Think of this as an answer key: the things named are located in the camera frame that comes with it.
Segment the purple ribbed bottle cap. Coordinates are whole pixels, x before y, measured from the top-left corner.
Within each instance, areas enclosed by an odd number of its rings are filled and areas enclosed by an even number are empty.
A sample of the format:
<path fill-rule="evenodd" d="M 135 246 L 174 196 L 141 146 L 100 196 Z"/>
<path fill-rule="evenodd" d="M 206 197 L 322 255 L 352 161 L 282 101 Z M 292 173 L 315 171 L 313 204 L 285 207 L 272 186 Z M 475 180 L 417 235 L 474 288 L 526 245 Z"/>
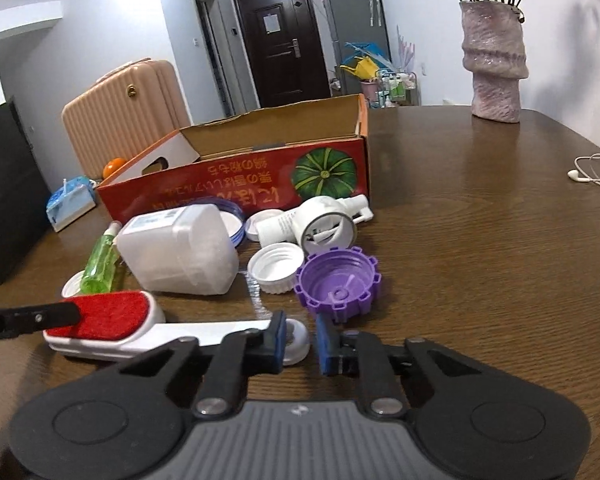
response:
<path fill-rule="evenodd" d="M 309 255 L 296 272 L 294 293 L 314 318 L 324 313 L 342 324 L 370 313 L 381 280 L 376 257 L 358 246 L 332 248 Z"/>

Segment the white threaded bottle cap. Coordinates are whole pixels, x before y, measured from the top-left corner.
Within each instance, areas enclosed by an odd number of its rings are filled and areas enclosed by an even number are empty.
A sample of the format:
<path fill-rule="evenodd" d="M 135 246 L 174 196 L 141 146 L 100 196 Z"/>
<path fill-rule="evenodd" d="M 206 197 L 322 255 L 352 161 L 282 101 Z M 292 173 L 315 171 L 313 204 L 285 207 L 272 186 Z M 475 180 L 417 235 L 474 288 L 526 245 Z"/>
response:
<path fill-rule="evenodd" d="M 301 247 L 292 243 L 274 243 L 258 250 L 248 261 L 247 272 L 262 292 L 284 294 L 296 284 L 296 273 L 304 263 Z"/>

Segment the green spray bottle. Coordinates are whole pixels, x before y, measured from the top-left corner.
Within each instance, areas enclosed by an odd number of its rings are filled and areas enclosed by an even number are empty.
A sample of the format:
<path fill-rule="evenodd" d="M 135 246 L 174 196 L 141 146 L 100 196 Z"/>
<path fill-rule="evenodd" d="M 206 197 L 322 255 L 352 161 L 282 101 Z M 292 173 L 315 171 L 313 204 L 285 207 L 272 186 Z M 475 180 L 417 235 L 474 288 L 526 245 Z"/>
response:
<path fill-rule="evenodd" d="M 82 295 L 106 294 L 112 291 L 120 258 L 114 240 L 121 228 L 122 224 L 119 221 L 111 222 L 94 245 L 80 281 Z"/>

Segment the translucent white plastic container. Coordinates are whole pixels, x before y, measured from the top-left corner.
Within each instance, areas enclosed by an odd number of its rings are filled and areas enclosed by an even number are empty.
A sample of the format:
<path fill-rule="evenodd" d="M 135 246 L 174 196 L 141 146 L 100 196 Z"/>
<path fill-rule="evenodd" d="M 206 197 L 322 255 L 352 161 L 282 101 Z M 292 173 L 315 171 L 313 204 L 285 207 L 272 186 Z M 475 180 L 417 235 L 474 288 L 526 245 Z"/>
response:
<path fill-rule="evenodd" d="M 148 292 L 224 295 L 238 273 L 234 244 L 210 204 L 140 214 L 122 226 L 114 244 Z"/>

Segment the red white lint brush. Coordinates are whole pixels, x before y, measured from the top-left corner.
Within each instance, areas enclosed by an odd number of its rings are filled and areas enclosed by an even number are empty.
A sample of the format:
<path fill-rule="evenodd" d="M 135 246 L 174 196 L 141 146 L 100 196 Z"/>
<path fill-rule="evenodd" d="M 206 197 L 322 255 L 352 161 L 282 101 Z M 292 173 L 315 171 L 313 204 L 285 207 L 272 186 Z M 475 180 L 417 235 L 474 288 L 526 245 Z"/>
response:
<path fill-rule="evenodd" d="M 265 330 L 268 320 L 169 322 L 149 292 L 74 296 L 81 321 L 43 333 L 46 344 L 70 358 L 116 362 L 131 359 L 174 339 L 196 338 L 203 347 L 244 330 Z"/>

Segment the blue round lid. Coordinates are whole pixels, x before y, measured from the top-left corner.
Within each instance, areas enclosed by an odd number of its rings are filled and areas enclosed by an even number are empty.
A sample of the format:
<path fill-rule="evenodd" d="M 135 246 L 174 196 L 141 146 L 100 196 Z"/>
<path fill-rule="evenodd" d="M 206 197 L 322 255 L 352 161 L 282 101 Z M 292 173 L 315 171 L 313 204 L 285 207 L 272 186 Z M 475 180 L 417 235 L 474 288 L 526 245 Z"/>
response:
<path fill-rule="evenodd" d="M 200 204 L 211 204 L 219 209 L 221 219 L 226 227 L 235 247 L 242 244 L 245 238 L 245 214 L 237 204 L 221 197 L 203 197 L 198 200 Z"/>

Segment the white pipe fitting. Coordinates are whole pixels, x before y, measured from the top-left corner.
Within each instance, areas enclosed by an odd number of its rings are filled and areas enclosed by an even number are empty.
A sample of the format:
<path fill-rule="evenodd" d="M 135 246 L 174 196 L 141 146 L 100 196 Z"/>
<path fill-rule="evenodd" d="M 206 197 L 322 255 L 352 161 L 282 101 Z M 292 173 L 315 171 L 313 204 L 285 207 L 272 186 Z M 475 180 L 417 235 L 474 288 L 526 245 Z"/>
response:
<path fill-rule="evenodd" d="M 332 248 L 350 248 L 358 236 L 358 224 L 373 220 L 364 194 L 347 198 L 315 196 L 275 217 L 258 221 L 254 228 L 262 247 L 294 243 L 308 255 Z"/>

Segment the white round lid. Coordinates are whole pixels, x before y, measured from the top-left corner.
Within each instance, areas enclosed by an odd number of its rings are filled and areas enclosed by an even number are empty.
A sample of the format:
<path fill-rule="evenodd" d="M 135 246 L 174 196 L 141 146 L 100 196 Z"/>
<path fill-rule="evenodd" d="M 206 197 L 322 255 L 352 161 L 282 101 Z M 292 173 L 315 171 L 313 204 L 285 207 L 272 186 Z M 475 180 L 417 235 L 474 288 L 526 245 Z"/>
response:
<path fill-rule="evenodd" d="M 65 285 L 62 286 L 61 289 L 61 296 L 63 296 L 65 299 L 68 299 L 81 295 L 81 281 L 83 278 L 83 273 L 83 270 L 76 272 L 76 274 L 73 274 L 73 276 L 65 282 Z"/>

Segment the black paper bag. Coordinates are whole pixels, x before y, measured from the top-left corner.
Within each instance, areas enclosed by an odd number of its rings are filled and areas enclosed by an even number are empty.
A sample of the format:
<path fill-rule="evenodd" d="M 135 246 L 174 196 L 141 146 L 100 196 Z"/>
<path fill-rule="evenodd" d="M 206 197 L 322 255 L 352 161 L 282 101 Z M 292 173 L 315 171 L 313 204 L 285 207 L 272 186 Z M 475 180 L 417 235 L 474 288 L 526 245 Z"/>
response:
<path fill-rule="evenodd" d="M 50 198 L 15 102 L 0 105 L 0 285 L 50 229 Z"/>

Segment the blue tissue pack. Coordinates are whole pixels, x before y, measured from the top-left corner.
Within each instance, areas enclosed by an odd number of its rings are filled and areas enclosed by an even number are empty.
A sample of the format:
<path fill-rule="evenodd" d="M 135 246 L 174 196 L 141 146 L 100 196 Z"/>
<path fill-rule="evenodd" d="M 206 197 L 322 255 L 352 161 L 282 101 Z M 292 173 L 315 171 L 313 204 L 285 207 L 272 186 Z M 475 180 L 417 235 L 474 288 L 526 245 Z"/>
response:
<path fill-rule="evenodd" d="M 50 196 L 46 214 L 53 230 L 58 233 L 97 205 L 93 182 L 87 177 L 65 179 L 61 188 Z"/>

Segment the orange fruit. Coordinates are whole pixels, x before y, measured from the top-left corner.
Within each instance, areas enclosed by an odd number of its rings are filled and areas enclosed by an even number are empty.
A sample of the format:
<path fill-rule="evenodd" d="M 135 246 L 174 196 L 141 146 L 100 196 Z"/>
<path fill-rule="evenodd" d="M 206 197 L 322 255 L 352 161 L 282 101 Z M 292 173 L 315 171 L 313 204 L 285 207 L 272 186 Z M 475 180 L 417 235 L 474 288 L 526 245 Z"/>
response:
<path fill-rule="evenodd" d="M 122 157 L 116 157 L 114 159 L 111 159 L 109 162 L 106 163 L 104 169 L 102 170 L 102 177 L 104 179 L 108 179 L 125 164 L 126 160 Z"/>

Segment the red cardboard pumpkin box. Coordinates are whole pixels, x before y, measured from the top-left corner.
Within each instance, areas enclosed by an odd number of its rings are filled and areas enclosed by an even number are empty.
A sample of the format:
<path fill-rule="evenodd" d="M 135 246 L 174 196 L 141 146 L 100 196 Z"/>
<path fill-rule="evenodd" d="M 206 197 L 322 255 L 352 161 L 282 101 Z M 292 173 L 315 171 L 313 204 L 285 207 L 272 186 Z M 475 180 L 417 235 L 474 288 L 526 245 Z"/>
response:
<path fill-rule="evenodd" d="M 245 214 L 370 192 L 364 96 L 304 101 L 173 131 L 102 181 L 110 217 L 219 197 Z"/>

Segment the pink ribbed suitcase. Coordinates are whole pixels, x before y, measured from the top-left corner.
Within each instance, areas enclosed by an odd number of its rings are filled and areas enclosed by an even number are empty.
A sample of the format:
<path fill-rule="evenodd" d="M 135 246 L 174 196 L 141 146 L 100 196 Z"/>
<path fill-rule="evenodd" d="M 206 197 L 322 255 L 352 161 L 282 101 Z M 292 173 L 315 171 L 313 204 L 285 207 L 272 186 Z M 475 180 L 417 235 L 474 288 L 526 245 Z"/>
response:
<path fill-rule="evenodd" d="M 174 66 L 152 58 L 101 76 L 64 106 L 61 120 L 83 173 L 92 179 L 102 176 L 110 160 L 129 160 L 190 125 Z"/>

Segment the yellow watering can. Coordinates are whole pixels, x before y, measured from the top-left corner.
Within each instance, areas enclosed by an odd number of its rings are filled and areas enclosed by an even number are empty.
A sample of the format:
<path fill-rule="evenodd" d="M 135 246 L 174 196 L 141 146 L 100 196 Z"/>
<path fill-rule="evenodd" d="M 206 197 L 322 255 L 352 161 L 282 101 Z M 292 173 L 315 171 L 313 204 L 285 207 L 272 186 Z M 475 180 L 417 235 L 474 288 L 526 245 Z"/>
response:
<path fill-rule="evenodd" d="M 340 68 L 347 74 L 355 76 L 358 80 L 373 80 L 377 77 L 379 67 L 369 56 L 359 56 L 356 58 L 354 67 L 341 64 Z"/>

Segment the dark brown entrance door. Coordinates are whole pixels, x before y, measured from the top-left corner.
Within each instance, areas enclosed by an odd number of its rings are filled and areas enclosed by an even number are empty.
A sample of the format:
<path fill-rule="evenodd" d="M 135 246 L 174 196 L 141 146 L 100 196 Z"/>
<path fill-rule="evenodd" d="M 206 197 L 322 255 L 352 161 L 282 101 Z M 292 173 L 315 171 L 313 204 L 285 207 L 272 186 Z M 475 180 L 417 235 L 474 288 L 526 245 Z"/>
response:
<path fill-rule="evenodd" d="M 311 0 L 234 0 L 262 107 L 330 96 Z"/>

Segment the pink textured vase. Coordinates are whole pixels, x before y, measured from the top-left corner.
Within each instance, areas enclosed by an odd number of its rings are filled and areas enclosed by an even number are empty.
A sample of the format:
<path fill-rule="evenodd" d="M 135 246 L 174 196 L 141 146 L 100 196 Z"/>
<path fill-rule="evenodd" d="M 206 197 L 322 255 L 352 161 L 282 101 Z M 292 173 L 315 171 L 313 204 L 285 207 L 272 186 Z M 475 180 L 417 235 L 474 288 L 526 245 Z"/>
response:
<path fill-rule="evenodd" d="M 520 122 L 519 81 L 529 77 L 516 6 L 497 1 L 460 3 L 463 66 L 472 75 L 471 113 L 492 122 Z"/>

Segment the grey refrigerator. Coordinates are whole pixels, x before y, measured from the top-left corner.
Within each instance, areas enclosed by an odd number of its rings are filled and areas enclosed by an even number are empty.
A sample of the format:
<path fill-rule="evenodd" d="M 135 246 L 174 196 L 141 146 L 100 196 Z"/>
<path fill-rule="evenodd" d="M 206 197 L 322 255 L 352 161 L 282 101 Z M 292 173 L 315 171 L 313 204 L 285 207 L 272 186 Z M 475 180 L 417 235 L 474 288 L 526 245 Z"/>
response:
<path fill-rule="evenodd" d="M 341 65 L 354 67 L 362 53 L 352 47 L 376 46 L 391 58 L 382 0 L 323 0 L 336 60 L 336 75 L 343 94 L 362 91 L 358 78 Z"/>

